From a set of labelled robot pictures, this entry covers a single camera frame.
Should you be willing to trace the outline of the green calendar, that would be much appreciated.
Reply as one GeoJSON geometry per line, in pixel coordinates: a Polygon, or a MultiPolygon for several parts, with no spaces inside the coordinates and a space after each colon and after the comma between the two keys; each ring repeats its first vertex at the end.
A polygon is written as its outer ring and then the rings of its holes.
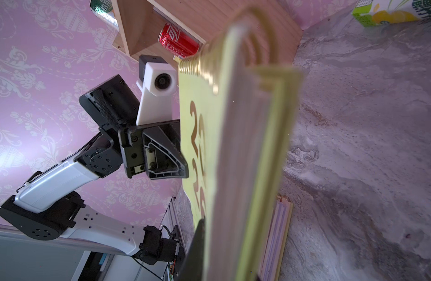
{"type": "Polygon", "coordinates": [[[258,277],[261,281],[279,279],[292,211],[293,203],[290,198],[279,194],[276,197],[267,240],[260,258],[258,277]]]}
{"type": "Polygon", "coordinates": [[[260,7],[240,10],[178,65],[182,181],[203,248],[184,281],[253,281],[299,105],[303,75],[279,57],[260,7]]]}

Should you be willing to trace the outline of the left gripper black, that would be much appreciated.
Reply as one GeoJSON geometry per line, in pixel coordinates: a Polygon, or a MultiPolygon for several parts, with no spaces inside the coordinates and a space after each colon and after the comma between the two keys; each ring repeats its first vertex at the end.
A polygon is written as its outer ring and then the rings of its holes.
{"type": "Polygon", "coordinates": [[[189,177],[178,119],[124,128],[118,138],[128,178],[141,173],[151,180],[189,177]]]}

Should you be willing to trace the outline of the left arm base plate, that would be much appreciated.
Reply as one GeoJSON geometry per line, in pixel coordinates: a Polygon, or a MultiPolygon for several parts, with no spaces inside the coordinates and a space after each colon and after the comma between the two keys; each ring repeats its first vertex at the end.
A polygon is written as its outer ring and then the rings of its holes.
{"type": "Polygon", "coordinates": [[[184,240],[181,236],[181,231],[178,225],[175,225],[170,236],[171,239],[176,241],[175,259],[168,264],[168,280],[176,281],[180,275],[181,268],[184,264],[186,251],[184,240]]]}

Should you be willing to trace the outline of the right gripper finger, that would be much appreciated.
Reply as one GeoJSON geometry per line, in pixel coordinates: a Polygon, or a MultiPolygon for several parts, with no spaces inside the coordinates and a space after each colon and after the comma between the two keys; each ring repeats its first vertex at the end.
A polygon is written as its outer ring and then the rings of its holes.
{"type": "Polygon", "coordinates": [[[177,281],[202,281],[203,280],[203,262],[205,254],[205,219],[201,219],[197,225],[196,231],[190,249],[186,255],[185,261],[178,272],[177,281]]]}

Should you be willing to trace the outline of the green calendar back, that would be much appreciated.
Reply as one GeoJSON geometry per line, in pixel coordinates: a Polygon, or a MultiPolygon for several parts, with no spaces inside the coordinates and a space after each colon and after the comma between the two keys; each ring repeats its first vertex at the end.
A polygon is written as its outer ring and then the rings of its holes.
{"type": "Polygon", "coordinates": [[[260,258],[258,277],[261,281],[279,279],[292,211],[293,203],[290,198],[279,194],[276,197],[267,240],[260,258]]]}

